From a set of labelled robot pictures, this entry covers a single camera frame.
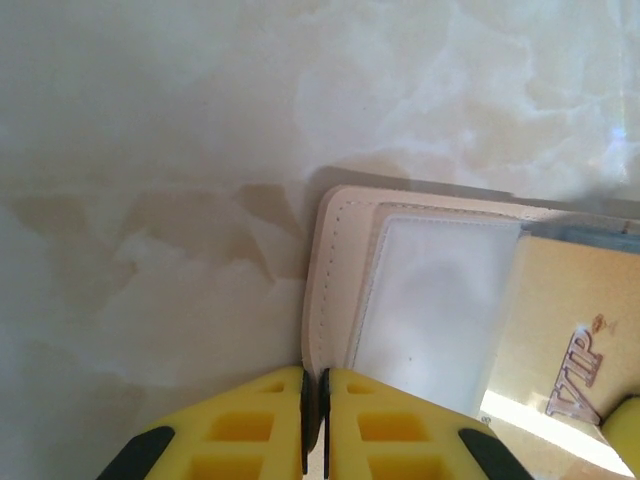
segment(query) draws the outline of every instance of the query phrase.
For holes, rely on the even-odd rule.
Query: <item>black rubber edge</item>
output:
[[[175,433],[171,427],[157,427],[133,437],[97,480],[144,480]]]
[[[322,372],[318,386],[318,405],[320,408],[320,421],[324,420],[324,478],[329,478],[329,452],[331,441],[331,384],[329,382],[329,369]]]
[[[509,449],[496,437],[473,428],[463,428],[458,436],[488,480],[533,480]]]
[[[311,445],[311,425],[313,422],[313,411],[311,408],[311,378],[306,370],[302,374],[302,386],[300,387],[300,435],[302,455],[302,474],[309,471],[309,450]]]
[[[632,398],[640,398],[640,394],[638,393],[630,393],[628,395],[625,395],[624,397],[622,397],[622,399],[616,403],[616,406],[614,408],[611,409],[611,411],[609,412],[609,414],[602,418],[600,420],[600,424],[598,425],[600,428],[602,428],[602,426],[607,422],[607,420],[609,419],[609,417],[611,415],[613,415],[613,413],[618,410],[618,408],[620,408],[622,406],[623,403],[625,403],[627,400],[631,400]]]

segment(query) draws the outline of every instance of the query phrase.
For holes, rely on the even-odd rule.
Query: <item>yellow plastic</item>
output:
[[[349,370],[330,374],[331,480],[486,480],[460,440],[483,423]]]
[[[169,415],[175,436],[145,480],[299,480],[303,369],[283,368]]]
[[[622,403],[604,422],[602,434],[640,478],[640,397]]]

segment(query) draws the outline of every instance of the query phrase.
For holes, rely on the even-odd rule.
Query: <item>beige marble surface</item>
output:
[[[299,361],[353,172],[640,200],[639,52],[631,0],[4,0],[0,477]]]

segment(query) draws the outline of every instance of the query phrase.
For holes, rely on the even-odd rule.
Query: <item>beige leather wallet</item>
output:
[[[518,383],[517,372],[505,373],[506,357],[497,364],[499,377],[494,367],[504,350],[500,342],[507,338],[505,324],[530,251],[523,239],[610,242],[624,249],[616,237],[622,232],[634,234],[640,226],[621,218],[515,203],[336,187],[325,195],[318,213],[304,303],[304,365],[316,376],[329,367],[352,368],[461,413],[493,420],[507,444],[525,445],[532,435],[522,425],[504,427],[508,422],[493,419],[483,403],[490,384],[501,385],[505,393],[499,379],[511,375]],[[556,326],[548,321],[540,328],[553,331]],[[518,342],[526,339],[511,336]],[[544,343],[537,345],[544,354]],[[576,345],[584,346],[580,341]],[[548,362],[541,365],[548,369]],[[556,373],[549,374],[548,397]],[[535,372],[526,378],[536,378]],[[491,397],[493,407],[500,408],[501,399]],[[518,405],[544,415],[546,400],[532,406],[518,398],[524,402]],[[590,428],[581,433],[594,439],[597,429]],[[555,463],[553,458],[543,462],[535,452],[525,453],[521,460],[536,475],[624,478],[624,467],[615,458],[594,466],[584,458],[588,454],[567,451],[562,441],[535,439],[533,448],[536,441],[543,442],[545,454],[551,445],[552,457],[557,457]],[[610,455],[609,447],[603,447]],[[523,449],[517,450],[522,456]]]

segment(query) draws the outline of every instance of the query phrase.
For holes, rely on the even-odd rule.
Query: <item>stitching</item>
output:
[[[349,359],[351,365],[355,363],[356,356],[358,355],[358,350],[360,349],[360,339],[362,338],[362,329],[364,328],[364,317],[367,315],[367,311],[369,309],[369,302],[371,300],[371,294],[373,293],[373,285],[376,282],[376,279],[374,278],[375,275],[372,275],[371,272],[378,271],[378,265],[380,264],[380,259],[382,258],[382,255],[384,254],[385,250],[387,249],[387,237],[389,236],[389,229],[390,229],[389,225],[387,225],[384,229],[382,238],[380,240],[381,242],[380,249],[375,255],[375,257],[373,258],[373,261],[371,262],[371,269],[369,270],[369,275],[368,275],[369,278],[367,278],[367,290],[366,290],[366,298],[364,299],[364,311],[362,312],[362,315],[360,315],[359,311],[356,312],[355,322],[358,323],[358,325],[356,325],[358,329],[358,333],[355,339],[356,346],[353,349],[351,358]]]
[[[331,239],[331,250],[329,253],[329,264],[327,265],[327,271],[324,277],[324,287],[322,293],[322,303],[320,304],[320,328],[318,329],[318,359],[320,360],[320,364],[324,365],[324,360],[322,358],[323,348],[322,345],[324,343],[324,319],[325,319],[325,307],[327,304],[327,292],[329,289],[329,280],[331,278],[331,267],[333,265],[333,261],[335,259],[336,252],[336,240],[338,238],[338,226],[340,225],[340,215],[342,215],[342,211],[347,207],[351,207],[353,205],[377,205],[377,202],[345,202],[338,209],[338,213],[335,219],[335,226],[333,228],[333,237]]]
[[[322,303],[320,304],[320,325],[319,325],[319,329],[318,329],[318,360],[319,360],[320,364],[323,365],[323,366],[324,366],[324,359],[323,359],[323,354],[324,354],[324,349],[323,349],[323,343],[324,343],[324,320],[325,320],[325,313],[326,313],[327,295],[328,295],[328,290],[329,290],[329,281],[331,280],[331,269],[333,267],[333,262],[335,260],[335,250],[336,250],[336,242],[337,242],[337,239],[338,239],[338,227],[340,225],[340,216],[342,215],[342,212],[345,209],[347,209],[348,207],[352,207],[354,205],[384,205],[384,206],[390,206],[390,207],[396,207],[396,208],[404,208],[404,209],[407,209],[407,210],[430,210],[430,211],[440,211],[440,212],[454,212],[454,213],[463,213],[463,214],[476,214],[476,215],[487,216],[487,217],[492,217],[492,218],[500,217],[500,218],[508,218],[508,219],[513,219],[513,220],[519,220],[518,217],[514,217],[512,215],[505,215],[503,213],[483,212],[483,211],[478,211],[478,210],[463,210],[463,209],[460,209],[460,208],[443,208],[443,207],[433,207],[433,206],[430,206],[430,205],[411,205],[411,204],[408,204],[408,203],[394,203],[394,202],[389,202],[389,203],[383,203],[383,202],[358,202],[358,201],[345,202],[338,209],[338,213],[336,214],[335,226],[333,228],[333,236],[332,236],[332,239],[331,239],[331,248],[330,248],[330,253],[329,253],[329,263],[327,265],[327,270],[326,270],[325,278],[324,278],[324,285],[323,285],[323,289],[322,289],[323,293],[322,293]],[[431,220],[436,221],[436,222],[440,221],[440,222],[443,222],[443,223],[447,223],[446,221],[437,220],[437,219],[436,220],[431,219]]]
[[[474,227],[493,227],[493,228],[510,228],[513,225],[510,223],[504,224],[491,224],[489,222],[483,221],[473,221],[473,220],[448,220],[441,218],[391,218],[389,223],[440,223],[440,224],[452,224],[456,225],[466,225],[466,226],[474,226]]]

